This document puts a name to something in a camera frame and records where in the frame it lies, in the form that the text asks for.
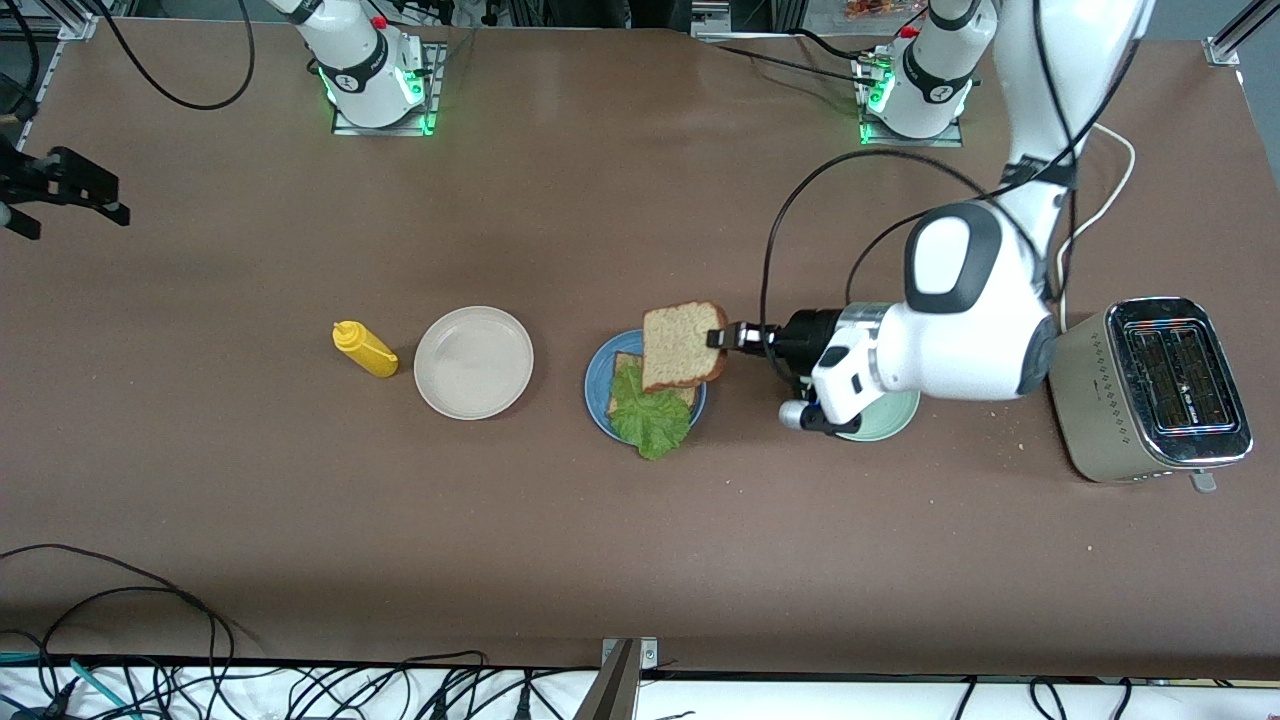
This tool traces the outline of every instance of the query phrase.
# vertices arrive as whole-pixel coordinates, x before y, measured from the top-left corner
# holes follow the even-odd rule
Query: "white plate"
[[[413,356],[422,400],[454,420],[481,420],[511,407],[532,375],[534,343],[525,327],[483,305],[436,320]]]

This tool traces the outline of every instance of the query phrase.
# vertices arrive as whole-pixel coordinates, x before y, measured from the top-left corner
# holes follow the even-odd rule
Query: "bottle cap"
[[[343,320],[333,324],[333,343],[338,350],[355,350],[365,342],[369,331],[356,320]]]

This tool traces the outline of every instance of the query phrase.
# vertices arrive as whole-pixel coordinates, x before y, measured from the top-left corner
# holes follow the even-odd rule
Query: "yellow mustard bottle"
[[[333,343],[347,357],[379,378],[389,378],[399,368],[399,357],[396,357],[387,343],[356,320],[334,323]]]

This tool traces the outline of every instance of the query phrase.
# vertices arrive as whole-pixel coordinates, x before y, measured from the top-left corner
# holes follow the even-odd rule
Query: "stainless steel toaster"
[[[1057,341],[1048,374],[1071,462],[1094,482],[1213,468],[1253,447],[1244,407],[1204,310],[1184,297],[1112,305]]]

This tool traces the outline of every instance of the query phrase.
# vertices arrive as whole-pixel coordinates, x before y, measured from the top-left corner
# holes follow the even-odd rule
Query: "light green plate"
[[[856,433],[836,433],[856,442],[876,442],[897,434],[920,406],[919,392],[891,392],[863,410],[863,427]]]

